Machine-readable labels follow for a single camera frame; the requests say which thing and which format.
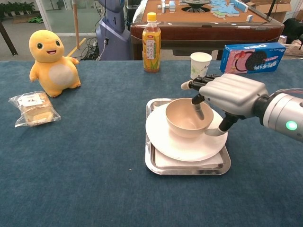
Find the yellow plush toy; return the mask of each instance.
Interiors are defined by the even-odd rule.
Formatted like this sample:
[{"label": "yellow plush toy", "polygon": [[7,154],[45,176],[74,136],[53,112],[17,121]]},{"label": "yellow plush toy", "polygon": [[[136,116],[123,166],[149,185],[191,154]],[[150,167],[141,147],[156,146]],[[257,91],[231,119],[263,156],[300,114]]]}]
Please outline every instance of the yellow plush toy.
[{"label": "yellow plush toy", "polygon": [[81,86],[75,65],[79,61],[64,57],[64,46],[53,32],[40,30],[29,39],[29,49],[36,60],[29,74],[32,82],[40,85],[50,97],[57,97],[66,88]]}]

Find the packaged bread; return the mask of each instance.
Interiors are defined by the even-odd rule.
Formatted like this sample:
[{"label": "packaged bread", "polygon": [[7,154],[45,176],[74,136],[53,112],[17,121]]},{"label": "packaged bread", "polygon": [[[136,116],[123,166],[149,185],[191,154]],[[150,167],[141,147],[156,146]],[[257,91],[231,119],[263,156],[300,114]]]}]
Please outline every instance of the packaged bread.
[{"label": "packaged bread", "polygon": [[21,112],[21,117],[16,121],[15,127],[36,126],[61,119],[43,91],[15,96],[10,98],[9,102],[19,108]]}]

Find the bottle label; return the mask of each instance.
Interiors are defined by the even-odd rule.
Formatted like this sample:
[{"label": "bottle label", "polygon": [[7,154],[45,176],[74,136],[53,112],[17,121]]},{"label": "bottle label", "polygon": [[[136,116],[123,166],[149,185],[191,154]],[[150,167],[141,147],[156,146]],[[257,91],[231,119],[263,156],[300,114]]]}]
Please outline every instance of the bottle label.
[{"label": "bottle label", "polygon": [[152,39],[146,40],[146,58],[154,60],[156,55],[156,43]]}]

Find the wooden pole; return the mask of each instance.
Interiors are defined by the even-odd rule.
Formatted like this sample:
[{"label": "wooden pole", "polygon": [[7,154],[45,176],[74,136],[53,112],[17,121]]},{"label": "wooden pole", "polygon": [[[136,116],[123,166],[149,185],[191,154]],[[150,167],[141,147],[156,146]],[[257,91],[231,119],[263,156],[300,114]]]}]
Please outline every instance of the wooden pole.
[{"label": "wooden pole", "polygon": [[77,44],[77,49],[79,50],[80,49],[80,44],[79,44],[78,13],[77,13],[77,1],[76,0],[72,0],[72,11],[74,13],[76,44]]},{"label": "wooden pole", "polygon": [[11,42],[10,38],[9,38],[9,35],[8,33],[6,32],[2,22],[0,21],[0,33],[4,39],[4,41],[6,42],[7,46],[9,47],[9,50],[11,52],[11,54],[14,56],[14,55],[18,55],[15,47],[14,47],[14,44]]}]

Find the yellow bottle cap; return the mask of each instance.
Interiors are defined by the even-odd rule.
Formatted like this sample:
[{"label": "yellow bottle cap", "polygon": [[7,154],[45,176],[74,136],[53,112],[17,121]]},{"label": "yellow bottle cap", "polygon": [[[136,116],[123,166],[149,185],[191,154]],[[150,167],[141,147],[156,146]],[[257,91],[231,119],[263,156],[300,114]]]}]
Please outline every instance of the yellow bottle cap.
[{"label": "yellow bottle cap", "polygon": [[156,13],[148,13],[147,14],[147,22],[156,22],[157,14]]}]

